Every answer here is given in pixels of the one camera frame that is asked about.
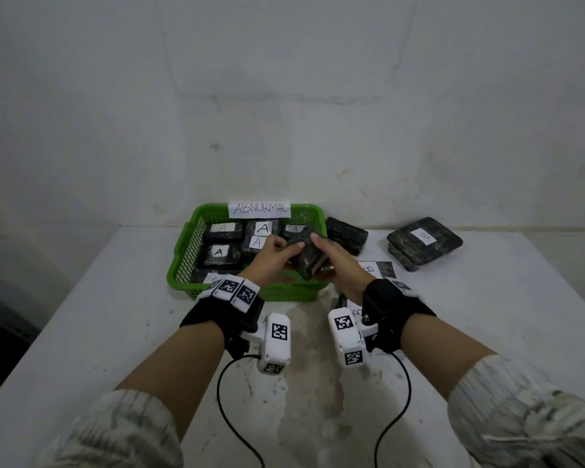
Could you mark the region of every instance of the wire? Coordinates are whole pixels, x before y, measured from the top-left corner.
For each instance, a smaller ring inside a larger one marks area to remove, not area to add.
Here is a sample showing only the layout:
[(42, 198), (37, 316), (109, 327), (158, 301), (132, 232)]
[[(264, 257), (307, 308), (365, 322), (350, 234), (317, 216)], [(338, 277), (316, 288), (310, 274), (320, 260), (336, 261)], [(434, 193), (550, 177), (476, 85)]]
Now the wire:
[(225, 412), (223, 412), (223, 407), (221, 405), (221, 398), (219, 397), (219, 388), (221, 387), (221, 378), (223, 377), (223, 373), (225, 373), (225, 370), (228, 369), (230, 366), (232, 366), (235, 362), (243, 359), (243, 358), (255, 358), (255, 359), (260, 359), (260, 355), (257, 354), (246, 354), (245, 356), (242, 356), (240, 358), (236, 358), (233, 359), (232, 361), (230, 361), (229, 363), (226, 364), (225, 368), (223, 368), (223, 370), (221, 371), (221, 374), (219, 375), (219, 380), (216, 382), (216, 403), (219, 404), (219, 410), (221, 411), (221, 415), (223, 417), (223, 420), (225, 421), (225, 423), (227, 424), (227, 426), (229, 427), (229, 429), (234, 432), (234, 435), (242, 441), (242, 443), (249, 448), (253, 454), (256, 456), (256, 458), (258, 459), (258, 461), (260, 462), (260, 466), (262, 468), (265, 468), (265, 461), (262, 459), (262, 457), (260, 456), (260, 453), (257, 452), (257, 450), (255, 448), (253, 448), (250, 443), (245, 440), (244, 438), (242, 438), (241, 434), (239, 434), (238, 432), (236, 432), (236, 429), (232, 426), (232, 424), (229, 422), (228, 418), (225, 415)]
[(377, 443), (375, 444), (375, 468), (377, 468), (377, 451), (379, 450), (379, 443), (381, 442), (381, 439), (384, 438), (383, 436), (388, 432), (388, 430), (390, 430), (390, 427), (393, 426), (394, 424), (396, 424), (398, 422), (398, 420), (401, 417), (403, 417), (403, 414), (406, 413), (406, 410), (409, 407), (409, 403), (412, 400), (412, 381), (409, 379), (409, 373), (406, 370), (406, 365), (404, 365), (403, 362), (398, 358), (398, 356), (396, 356), (393, 352), (390, 352), (389, 354), (391, 354), (392, 356), (395, 357), (395, 359), (401, 365), (401, 368), (403, 368), (403, 371), (405, 371), (405, 373), (406, 373), (407, 401), (406, 401), (406, 406), (403, 408), (403, 410), (399, 412), (398, 416), (394, 417), (394, 420), (388, 424), (388, 426), (383, 430), (383, 432), (381, 433), (381, 435), (377, 439)]

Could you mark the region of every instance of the patterned shirt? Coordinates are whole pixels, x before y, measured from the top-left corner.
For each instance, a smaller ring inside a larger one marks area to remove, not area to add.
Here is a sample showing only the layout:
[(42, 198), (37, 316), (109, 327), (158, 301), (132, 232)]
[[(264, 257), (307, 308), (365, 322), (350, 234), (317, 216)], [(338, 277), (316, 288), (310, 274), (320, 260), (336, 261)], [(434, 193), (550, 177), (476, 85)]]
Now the patterned shirt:
[[(524, 362), (492, 355), (448, 398), (457, 437), (483, 467), (585, 467), (585, 401)], [(171, 412), (138, 391), (105, 394), (35, 460), (38, 467), (181, 467)]]

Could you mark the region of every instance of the basket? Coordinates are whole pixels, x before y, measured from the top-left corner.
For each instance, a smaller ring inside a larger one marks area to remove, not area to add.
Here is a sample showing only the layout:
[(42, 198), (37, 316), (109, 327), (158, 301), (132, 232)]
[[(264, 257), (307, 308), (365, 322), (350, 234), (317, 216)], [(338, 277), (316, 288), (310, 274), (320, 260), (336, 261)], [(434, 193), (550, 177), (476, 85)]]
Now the basket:
[[(173, 250), (173, 261), (167, 271), (167, 283), (172, 289), (185, 291), (191, 299), (208, 287), (208, 284), (194, 284), (190, 282), (191, 274), (195, 269), (195, 260), (202, 246), (202, 236), (206, 226), (211, 223), (226, 223), (230, 220), (226, 203), (209, 203), (202, 205), (193, 213), (191, 221), (185, 223), (182, 233)], [(291, 217), (280, 218), (281, 222), (302, 223), (320, 230), (327, 236), (323, 211), (316, 205), (298, 203), (291, 205)], [(267, 302), (311, 302), (316, 299), (319, 290), (327, 286), (314, 279), (304, 281), (295, 271), (283, 269), (281, 276), (289, 276), (294, 283), (273, 283), (260, 290), (260, 297)]]

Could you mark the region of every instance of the tabletop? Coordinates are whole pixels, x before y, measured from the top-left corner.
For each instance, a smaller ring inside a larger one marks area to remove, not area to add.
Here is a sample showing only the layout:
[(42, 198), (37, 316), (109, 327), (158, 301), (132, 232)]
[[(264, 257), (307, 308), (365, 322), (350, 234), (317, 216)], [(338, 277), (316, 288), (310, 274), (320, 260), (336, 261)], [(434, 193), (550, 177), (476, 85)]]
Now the tabletop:
[[(95, 259), (0, 388), (0, 467), (27, 464), (178, 328), (193, 305), (165, 282), (180, 231), (122, 227)], [(370, 231), (359, 260), (392, 260), (439, 317), (585, 398), (585, 303), (524, 236), (460, 233), (460, 249), (407, 273), (387, 252), (388, 233)], [(226, 413), (267, 466), (372, 466), (377, 436), (405, 403), (390, 356), (375, 350), (366, 366), (338, 365), (326, 317), (335, 297), (329, 286), (311, 303), (266, 303), (263, 314), (291, 319), (290, 366), (268, 376), (246, 359), (223, 378)], [(384, 438), (379, 467), (470, 466), (444, 400), (405, 365), (412, 402)], [(255, 467), (219, 415), (215, 382), (182, 441), (187, 465)]]

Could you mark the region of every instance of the person's left hand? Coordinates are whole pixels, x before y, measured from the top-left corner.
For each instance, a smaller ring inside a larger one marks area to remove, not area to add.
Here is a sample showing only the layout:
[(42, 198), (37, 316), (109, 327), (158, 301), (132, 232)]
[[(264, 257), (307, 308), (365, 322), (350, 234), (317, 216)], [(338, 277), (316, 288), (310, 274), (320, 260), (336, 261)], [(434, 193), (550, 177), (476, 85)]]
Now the person's left hand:
[(278, 273), (286, 262), (299, 254), (304, 246), (305, 244), (301, 242), (286, 247), (284, 238), (269, 235), (262, 250), (239, 276), (249, 279), (261, 288), (266, 284), (271, 284), (277, 279)]

